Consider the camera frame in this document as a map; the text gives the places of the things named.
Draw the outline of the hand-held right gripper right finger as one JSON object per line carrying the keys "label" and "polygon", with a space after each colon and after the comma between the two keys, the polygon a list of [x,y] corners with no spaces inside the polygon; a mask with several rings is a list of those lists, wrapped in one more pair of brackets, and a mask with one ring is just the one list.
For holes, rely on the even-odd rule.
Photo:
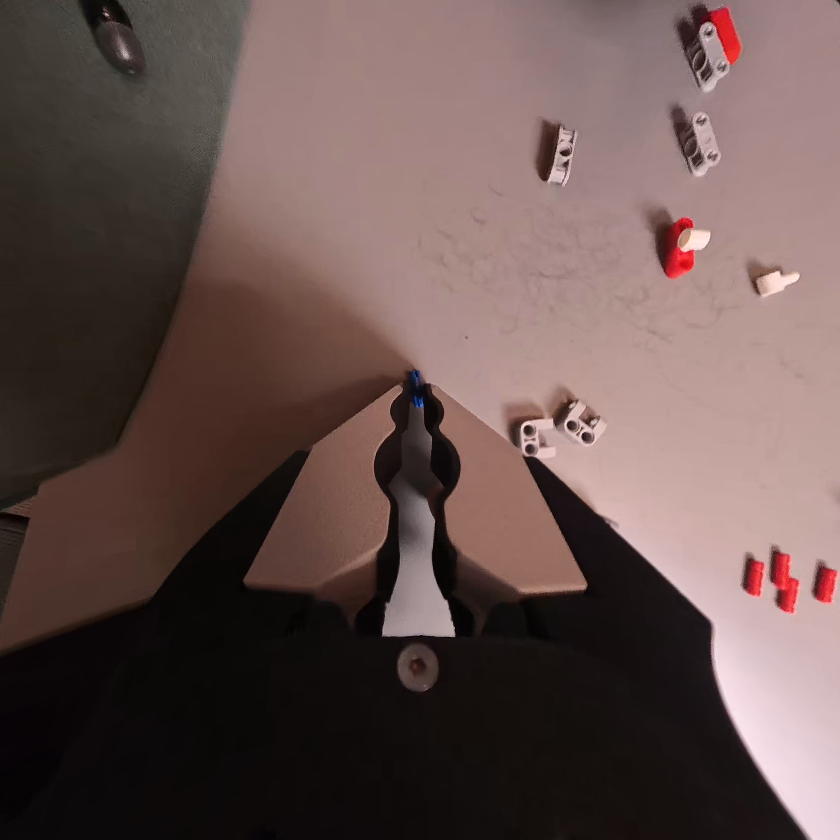
{"label": "hand-held right gripper right finger", "polygon": [[439,484],[429,503],[434,576],[453,624],[485,625],[499,605],[585,592],[532,460],[436,385],[425,385],[424,421]]}

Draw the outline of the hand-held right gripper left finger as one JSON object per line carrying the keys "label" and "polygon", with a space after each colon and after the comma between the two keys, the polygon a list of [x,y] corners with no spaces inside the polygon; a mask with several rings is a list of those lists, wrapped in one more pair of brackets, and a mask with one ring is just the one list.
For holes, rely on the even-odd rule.
{"label": "hand-held right gripper left finger", "polygon": [[403,466],[406,393],[396,385],[318,441],[244,578],[252,591],[310,595],[351,625],[378,617],[400,563],[391,483]]}

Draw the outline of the black drawstring toggle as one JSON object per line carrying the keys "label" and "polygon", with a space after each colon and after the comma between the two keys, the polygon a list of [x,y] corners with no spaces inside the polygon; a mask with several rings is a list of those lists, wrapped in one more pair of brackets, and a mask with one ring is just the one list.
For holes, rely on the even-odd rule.
{"label": "black drawstring toggle", "polygon": [[140,77],[146,67],[142,45],[130,16],[119,1],[79,1],[99,51],[107,63],[129,77]]}

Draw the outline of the person's green sweatshirt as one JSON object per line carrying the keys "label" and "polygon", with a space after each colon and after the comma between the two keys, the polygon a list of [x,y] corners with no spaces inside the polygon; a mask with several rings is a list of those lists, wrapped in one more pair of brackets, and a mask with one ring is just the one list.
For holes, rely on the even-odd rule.
{"label": "person's green sweatshirt", "polygon": [[224,137],[250,2],[120,3],[140,77],[79,2],[1,4],[2,501],[118,443]]}

